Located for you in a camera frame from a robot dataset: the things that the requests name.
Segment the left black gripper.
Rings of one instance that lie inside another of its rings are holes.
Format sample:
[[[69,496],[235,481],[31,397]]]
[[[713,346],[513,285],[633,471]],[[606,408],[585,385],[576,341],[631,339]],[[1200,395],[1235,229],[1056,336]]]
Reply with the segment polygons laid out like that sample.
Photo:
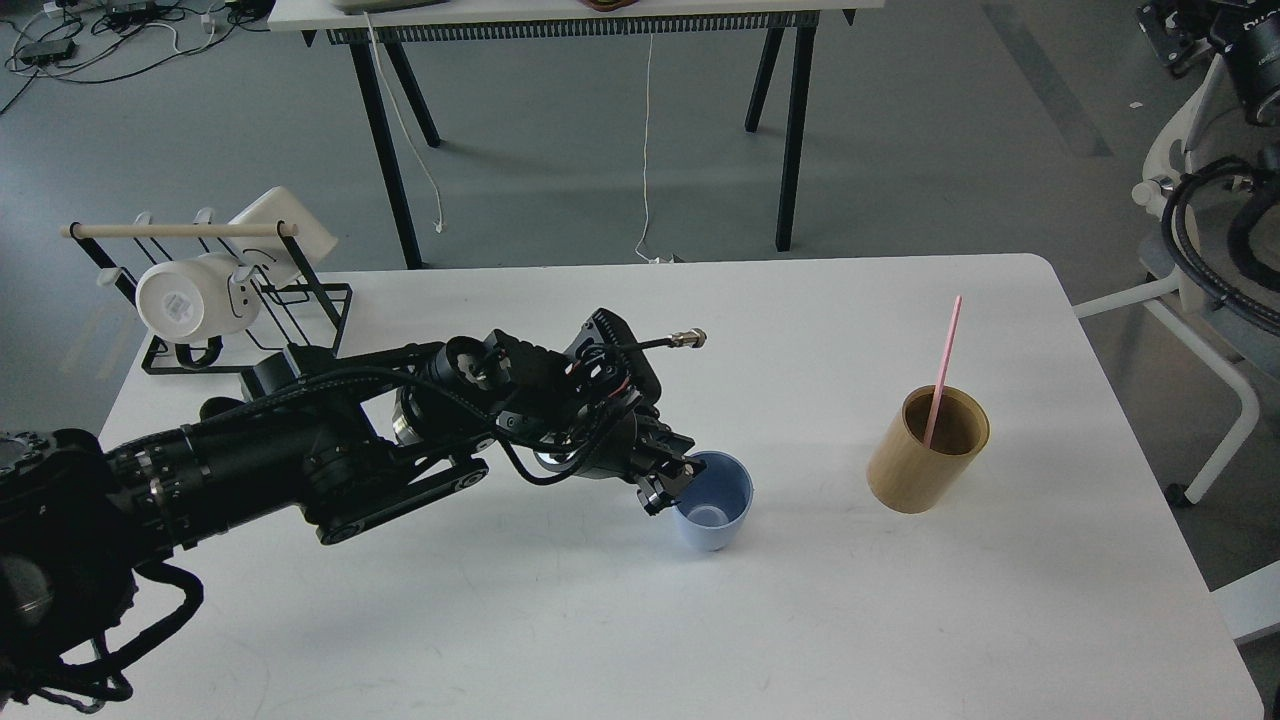
[[[618,478],[637,487],[645,512],[658,515],[692,483],[692,470],[681,468],[695,441],[662,421],[660,380],[646,351],[690,343],[690,331],[640,341],[622,316],[599,307],[554,363],[550,402],[507,411],[498,445],[535,486]]]

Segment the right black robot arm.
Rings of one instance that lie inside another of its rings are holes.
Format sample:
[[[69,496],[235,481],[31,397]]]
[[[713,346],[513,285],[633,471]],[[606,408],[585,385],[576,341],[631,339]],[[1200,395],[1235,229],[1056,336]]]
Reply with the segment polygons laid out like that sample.
[[[1277,3],[1275,1],[1157,1],[1179,37],[1174,54],[1180,61],[1197,44],[1206,44],[1228,72],[1245,122],[1277,126]],[[1213,181],[1244,179],[1251,196],[1225,231],[1225,249],[1239,275],[1272,293],[1277,268],[1254,251],[1251,234],[1277,206],[1277,149],[1262,151],[1257,161],[1226,155],[1179,181],[1161,218],[1165,249],[1176,266],[1215,302],[1253,327],[1277,334],[1277,310],[1224,279],[1190,247],[1187,209],[1199,190]]]

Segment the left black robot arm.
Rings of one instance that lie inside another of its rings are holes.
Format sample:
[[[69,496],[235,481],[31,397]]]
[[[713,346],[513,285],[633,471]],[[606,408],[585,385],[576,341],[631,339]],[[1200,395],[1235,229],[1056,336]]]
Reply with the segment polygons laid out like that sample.
[[[660,419],[654,348],[595,310],[566,350],[503,331],[337,357],[291,345],[244,398],[113,450],[81,429],[3,436],[3,698],[82,714],[132,697],[124,670],[204,602],[177,548],[294,506],[337,544],[479,483],[495,445],[534,486],[617,478],[649,514],[705,464]]]

